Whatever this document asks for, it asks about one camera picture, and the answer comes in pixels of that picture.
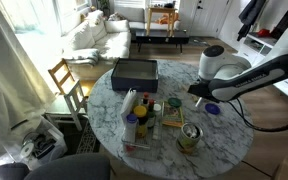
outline wooden floor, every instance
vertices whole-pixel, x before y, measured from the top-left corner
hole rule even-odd
[[[210,45],[222,45],[228,52],[236,52],[220,40],[207,38],[206,41]],[[176,60],[198,66],[200,54],[204,49],[205,47],[184,45],[183,54],[180,54],[179,49],[176,49],[175,45],[143,44],[141,52],[137,52],[137,44],[132,43],[130,58]],[[275,87],[268,86],[247,93],[242,96],[242,99],[251,112],[255,125],[272,128],[288,123],[288,97],[282,95]],[[100,152],[107,154],[111,158],[112,167],[117,173],[117,176],[112,174],[111,179],[154,179],[122,164],[106,152],[103,147],[101,147]],[[280,133],[255,132],[252,147],[244,161],[268,174],[273,174],[276,166],[285,156],[288,156],[288,131]],[[241,162],[229,172],[212,179],[265,180],[270,178]]]

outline marble table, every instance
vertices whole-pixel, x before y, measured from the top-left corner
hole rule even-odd
[[[155,99],[177,97],[182,100],[185,121],[195,123],[204,132],[196,152],[192,155],[182,154],[175,144],[180,128],[163,126],[161,150],[156,160],[127,156],[122,148],[123,123],[119,115],[126,92],[112,90],[112,70],[96,82],[88,101],[89,122],[102,145],[129,167],[159,178],[209,178],[237,165],[251,147],[253,130],[244,124],[228,103],[218,104],[221,113],[217,116],[195,107],[192,96],[183,87],[197,79],[196,67],[171,60],[158,60],[158,70],[158,91],[151,95]],[[240,109],[236,100],[232,103]],[[246,119],[252,122],[243,101],[242,104]]]

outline white shelf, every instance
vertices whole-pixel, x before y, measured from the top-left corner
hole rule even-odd
[[[237,55],[244,57],[254,66],[265,58],[276,42],[274,38],[257,37],[255,32],[251,32],[246,36]],[[275,83],[274,86],[288,96],[288,79]]]

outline wooden chair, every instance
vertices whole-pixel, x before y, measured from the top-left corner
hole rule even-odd
[[[59,95],[56,100],[46,109],[46,118],[55,126],[57,123],[73,123],[77,130],[81,131],[82,126],[78,115],[86,115],[86,97],[84,97],[80,81],[76,81],[69,93]],[[62,120],[60,118],[72,118],[73,120]]]
[[[48,72],[62,95],[66,94],[75,83],[75,80],[64,59],[56,64],[55,67],[49,69]],[[81,80],[80,83],[85,97],[88,97],[92,91],[95,81]]]

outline cup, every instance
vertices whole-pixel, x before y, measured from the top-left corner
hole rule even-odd
[[[202,137],[203,131],[200,127],[193,123],[185,123],[176,140],[176,147],[182,153],[191,154]]]

